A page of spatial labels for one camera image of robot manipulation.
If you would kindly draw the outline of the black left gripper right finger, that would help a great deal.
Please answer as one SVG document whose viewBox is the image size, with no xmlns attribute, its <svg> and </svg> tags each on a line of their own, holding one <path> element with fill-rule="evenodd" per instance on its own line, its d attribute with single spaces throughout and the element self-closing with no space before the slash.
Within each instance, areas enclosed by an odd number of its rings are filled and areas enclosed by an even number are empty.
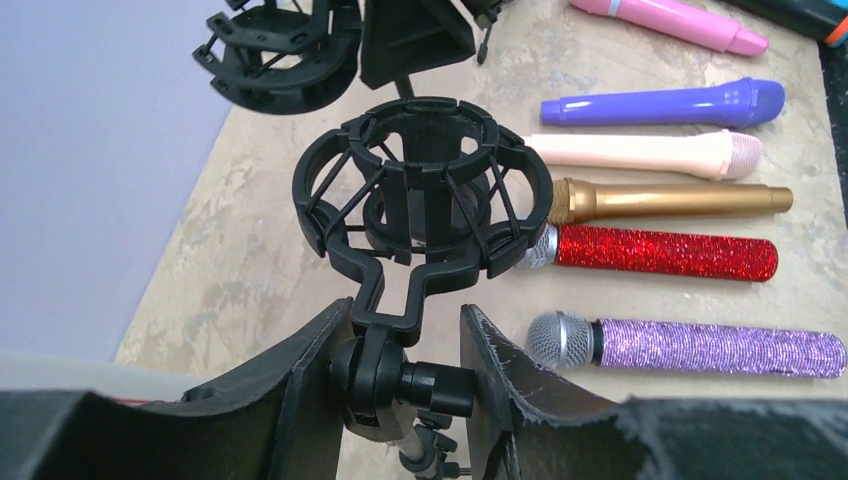
<svg viewBox="0 0 848 480">
<path fill-rule="evenodd" d="M 483 311 L 460 311 L 477 381 L 466 422 L 475 479 L 843 479 L 847 405 L 835 400 L 617 403 L 530 358 Z"/>
</svg>

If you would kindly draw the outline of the violet plastic microphone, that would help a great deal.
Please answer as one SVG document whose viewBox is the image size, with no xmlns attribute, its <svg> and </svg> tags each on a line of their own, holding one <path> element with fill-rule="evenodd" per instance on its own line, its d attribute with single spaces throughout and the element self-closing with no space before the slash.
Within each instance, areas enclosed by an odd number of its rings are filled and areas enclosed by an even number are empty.
<svg viewBox="0 0 848 480">
<path fill-rule="evenodd" d="M 546 126 L 700 124 L 745 129 L 778 117 L 784 86 L 744 77 L 711 87 L 606 93 L 543 101 Z"/>
</svg>

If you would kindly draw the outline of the pink glitter microphone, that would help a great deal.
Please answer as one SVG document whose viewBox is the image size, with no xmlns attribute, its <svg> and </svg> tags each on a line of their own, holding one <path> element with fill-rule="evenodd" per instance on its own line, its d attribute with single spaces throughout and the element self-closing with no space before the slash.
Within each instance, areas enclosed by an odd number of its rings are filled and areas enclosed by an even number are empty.
<svg viewBox="0 0 848 480">
<path fill-rule="evenodd" d="M 587 13 L 624 20 L 715 52 L 754 57 L 765 53 L 769 40 L 739 21 L 678 1 L 573 0 Z"/>
</svg>

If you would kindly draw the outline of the red glitter microphone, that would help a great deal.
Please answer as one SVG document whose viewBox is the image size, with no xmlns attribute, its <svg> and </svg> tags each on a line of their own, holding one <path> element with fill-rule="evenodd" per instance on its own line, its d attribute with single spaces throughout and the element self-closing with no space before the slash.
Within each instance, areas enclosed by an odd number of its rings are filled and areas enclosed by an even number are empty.
<svg viewBox="0 0 848 480">
<path fill-rule="evenodd" d="M 766 282 L 778 262 L 778 250 L 767 239 L 549 224 L 516 266 Z"/>
</svg>

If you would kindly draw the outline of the tripod shock mount stand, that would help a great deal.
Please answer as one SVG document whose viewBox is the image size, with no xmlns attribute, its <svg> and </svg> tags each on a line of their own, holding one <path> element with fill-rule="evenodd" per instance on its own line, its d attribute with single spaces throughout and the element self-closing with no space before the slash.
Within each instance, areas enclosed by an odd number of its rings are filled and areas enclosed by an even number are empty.
<svg viewBox="0 0 848 480">
<path fill-rule="evenodd" d="M 429 296 L 503 274 L 541 237 L 553 201 L 542 159 L 478 106 L 412 97 L 315 140 L 292 200 L 313 251 L 359 287 L 353 336 L 330 364 L 346 428 L 397 447 L 418 479 L 461 476 L 445 430 L 471 416 L 475 374 L 406 351 Z"/>
</svg>

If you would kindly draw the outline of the round base shock mount stand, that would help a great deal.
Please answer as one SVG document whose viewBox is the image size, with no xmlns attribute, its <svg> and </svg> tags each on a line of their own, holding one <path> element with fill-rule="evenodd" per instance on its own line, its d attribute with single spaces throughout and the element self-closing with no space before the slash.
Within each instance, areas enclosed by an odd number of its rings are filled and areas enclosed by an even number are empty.
<svg viewBox="0 0 848 480">
<path fill-rule="evenodd" d="M 231 1 L 206 21 L 192 57 L 234 105 L 271 115 L 320 110 L 358 71 L 362 15 L 356 1 Z"/>
</svg>

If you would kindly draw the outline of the purple glitter microphone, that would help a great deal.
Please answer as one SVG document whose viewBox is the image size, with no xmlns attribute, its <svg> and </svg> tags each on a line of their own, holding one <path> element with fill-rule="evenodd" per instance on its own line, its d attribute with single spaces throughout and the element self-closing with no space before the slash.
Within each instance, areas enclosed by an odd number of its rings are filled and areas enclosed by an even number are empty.
<svg viewBox="0 0 848 480">
<path fill-rule="evenodd" d="M 528 327 L 525 350 L 555 369 L 838 378 L 847 349 L 826 332 L 583 317 L 554 311 Z"/>
</svg>

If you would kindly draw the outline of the cream peach plastic microphone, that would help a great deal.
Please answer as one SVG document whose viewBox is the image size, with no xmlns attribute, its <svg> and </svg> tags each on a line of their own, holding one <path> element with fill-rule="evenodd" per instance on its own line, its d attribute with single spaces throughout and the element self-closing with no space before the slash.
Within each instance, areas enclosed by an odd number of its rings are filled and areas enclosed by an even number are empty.
<svg viewBox="0 0 848 480">
<path fill-rule="evenodd" d="M 745 178 L 764 156 L 758 138 L 729 130 L 682 137 L 532 134 L 523 141 L 548 165 L 673 172 L 710 181 Z"/>
</svg>

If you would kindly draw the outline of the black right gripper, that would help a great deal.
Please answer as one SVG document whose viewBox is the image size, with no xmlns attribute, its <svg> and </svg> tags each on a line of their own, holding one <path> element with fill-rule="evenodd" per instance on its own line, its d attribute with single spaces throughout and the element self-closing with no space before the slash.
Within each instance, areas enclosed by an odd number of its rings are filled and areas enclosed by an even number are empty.
<svg viewBox="0 0 848 480">
<path fill-rule="evenodd" d="M 463 1 L 473 24 L 484 31 L 475 42 L 468 23 L 451 1 L 366 1 L 362 27 L 360 79 L 372 90 L 393 83 L 412 89 L 409 76 L 463 62 L 483 64 L 502 1 Z"/>
</svg>

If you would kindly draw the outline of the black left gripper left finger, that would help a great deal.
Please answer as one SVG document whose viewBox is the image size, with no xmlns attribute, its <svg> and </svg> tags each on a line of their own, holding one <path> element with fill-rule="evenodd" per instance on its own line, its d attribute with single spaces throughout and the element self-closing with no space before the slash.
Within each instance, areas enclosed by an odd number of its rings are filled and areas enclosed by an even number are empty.
<svg viewBox="0 0 848 480">
<path fill-rule="evenodd" d="M 352 336 L 339 299 L 177 402 L 83 390 L 1 396 L 5 479 L 332 479 L 343 429 L 328 374 Z"/>
</svg>

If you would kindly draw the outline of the gold metallic microphone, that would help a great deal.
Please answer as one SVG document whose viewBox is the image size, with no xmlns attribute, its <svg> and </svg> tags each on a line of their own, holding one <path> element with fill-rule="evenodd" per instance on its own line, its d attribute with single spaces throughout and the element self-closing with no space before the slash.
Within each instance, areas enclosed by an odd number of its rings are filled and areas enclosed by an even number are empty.
<svg viewBox="0 0 848 480">
<path fill-rule="evenodd" d="M 791 209 L 786 187 L 763 184 L 599 184 L 553 182 L 552 224 L 642 217 L 759 216 Z"/>
</svg>

